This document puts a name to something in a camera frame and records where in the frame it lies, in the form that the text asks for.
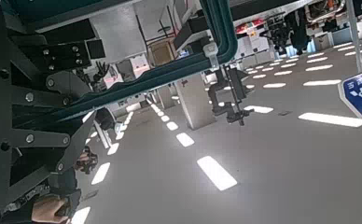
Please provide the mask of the bare person hand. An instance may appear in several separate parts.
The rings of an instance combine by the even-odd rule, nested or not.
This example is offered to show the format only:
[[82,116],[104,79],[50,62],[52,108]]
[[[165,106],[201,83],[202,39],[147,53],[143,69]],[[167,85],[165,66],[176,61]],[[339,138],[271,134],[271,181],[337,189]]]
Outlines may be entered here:
[[65,204],[65,200],[58,196],[46,196],[38,199],[32,210],[32,221],[37,223],[62,224],[69,217],[57,216],[57,211]]

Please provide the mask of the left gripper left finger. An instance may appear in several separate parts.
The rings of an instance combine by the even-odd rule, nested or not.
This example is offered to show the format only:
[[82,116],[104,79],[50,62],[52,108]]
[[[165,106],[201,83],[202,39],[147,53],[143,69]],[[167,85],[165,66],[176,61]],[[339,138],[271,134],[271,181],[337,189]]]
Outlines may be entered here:
[[87,117],[78,119],[72,135],[68,133],[41,132],[32,130],[13,130],[14,148],[35,152],[42,164],[31,173],[15,181],[9,186],[9,201],[14,202],[50,175],[60,175],[71,168],[79,158],[85,146],[85,141],[91,131],[96,113],[90,112]]

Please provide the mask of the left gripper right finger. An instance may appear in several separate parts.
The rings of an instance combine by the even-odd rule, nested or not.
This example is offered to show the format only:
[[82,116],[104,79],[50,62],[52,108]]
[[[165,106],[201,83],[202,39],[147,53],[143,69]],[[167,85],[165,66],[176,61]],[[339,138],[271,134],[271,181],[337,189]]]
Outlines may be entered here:
[[68,107],[106,75],[103,41],[87,19],[9,40],[13,105]]

